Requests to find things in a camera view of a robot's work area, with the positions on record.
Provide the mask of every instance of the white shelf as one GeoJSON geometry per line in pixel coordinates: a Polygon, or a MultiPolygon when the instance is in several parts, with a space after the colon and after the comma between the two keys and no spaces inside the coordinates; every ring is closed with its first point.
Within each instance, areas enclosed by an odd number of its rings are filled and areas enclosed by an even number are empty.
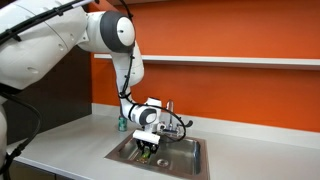
{"type": "MultiPolygon", "coordinates": [[[[95,54],[94,57],[98,59],[111,59],[109,54],[95,54]]],[[[320,59],[156,55],[142,55],[142,59],[145,63],[158,64],[320,70],[320,59]]]]}

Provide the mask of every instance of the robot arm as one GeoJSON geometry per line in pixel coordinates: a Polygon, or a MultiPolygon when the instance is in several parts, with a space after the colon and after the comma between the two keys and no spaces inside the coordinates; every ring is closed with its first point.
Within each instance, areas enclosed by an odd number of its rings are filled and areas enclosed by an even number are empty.
{"type": "MultiPolygon", "coordinates": [[[[144,126],[147,133],[135,133],[135,138],[158,144],[159,137],[152,133],[156,133],[161,110],[137,104],[131,95],[130,87],[139,83],[144,75],[133,24],[116,11],[89,13],[87,21],[88,41],[78,46],[90,52],[110,53],[117,76],[122,116],[144,126]]],[[[161,101],[154,98],[148,98],[144,104],[161,107],[161,101]]]]}

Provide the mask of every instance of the sink drain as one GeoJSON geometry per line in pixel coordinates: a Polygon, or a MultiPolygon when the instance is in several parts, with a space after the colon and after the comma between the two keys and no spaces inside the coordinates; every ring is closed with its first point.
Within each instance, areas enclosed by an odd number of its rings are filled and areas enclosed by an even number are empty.
{"type": "Polygon", "coordinates": [[[165,159],[159,159],[157,161],[157,164],[161,167],[167,167],[169,165],[169,161],[165,160],[165,159]]]}

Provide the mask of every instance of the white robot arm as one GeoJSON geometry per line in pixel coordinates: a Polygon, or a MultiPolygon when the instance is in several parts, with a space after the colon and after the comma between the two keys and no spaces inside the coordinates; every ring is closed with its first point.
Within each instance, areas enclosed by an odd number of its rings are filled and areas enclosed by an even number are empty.
{"type": "MultiPolygon", "coordinates": [[[[121,114],[144,127],[136,139],[157,145],[155,135],[161,101],[148,98],[136,103],[130,86],[140,82],[144,68],[135,31],[128,17],[117,11],[85,13],[82,5],[93,0],[19,0],[0,10],[0,92],[15,94],[39,81],[74,46],[89,52],[110,53],[117,76],[121,114]],[[56,11],[44,22],[48,11],[56,11]]],[[[6,149],[6,119],[0,96],[0,165],[6,149]]]]}

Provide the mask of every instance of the sink basin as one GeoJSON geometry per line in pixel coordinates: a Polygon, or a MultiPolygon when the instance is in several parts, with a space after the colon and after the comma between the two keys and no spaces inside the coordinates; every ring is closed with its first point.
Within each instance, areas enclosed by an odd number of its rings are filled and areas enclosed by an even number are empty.
{"type": "Polygon", "coordinates": [[[209,179],[208,157],[205,140],[185,137],[174,143],[159,143],[156,154],[143,164],[136,140],[132,134],[115,147],[106,158],[133,165],[150,171],[164,173],[186,179],[209,179]]]}

